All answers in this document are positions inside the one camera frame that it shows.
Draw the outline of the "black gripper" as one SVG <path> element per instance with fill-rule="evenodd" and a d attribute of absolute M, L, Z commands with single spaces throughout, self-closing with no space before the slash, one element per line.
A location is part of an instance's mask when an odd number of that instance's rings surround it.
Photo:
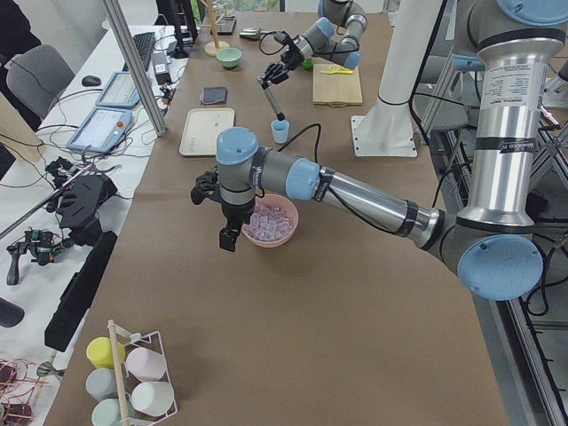
<path fill-rule="evenodd" d="M 254 213 L 254 202 L 249 201 L 245 204 L 233 205 L 222 201 L 221 209 L 226 219 L 226 226 L 219 232 L 219 247 L 234 252 L 242 226 L 249 224 Z"/>
<path fill-rule="evenodd" d="M 272 62 L 264 71 L 264 77 L 259 76 L 256 80 L 262 90 L 267 90 L 270 85 L 280 84 L 288 79 L 288 72 L 294 71 L 302 64 L 302 53 L 295 44 L 288 47 L 287 51 L 280 56 L 279 62 Z"/>

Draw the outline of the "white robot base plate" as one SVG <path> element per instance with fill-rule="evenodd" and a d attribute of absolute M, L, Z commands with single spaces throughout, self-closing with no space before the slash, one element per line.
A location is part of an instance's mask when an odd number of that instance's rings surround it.
<path fill-rule="evenodd" d="M 356 156 L 417 156 L 409 113 L 388 119 L 383 124 L 375 119 L 368 126 L 364 126 L 365 120 L 363 115 L 353 115 L 350 119 L 351 139 Z"/>

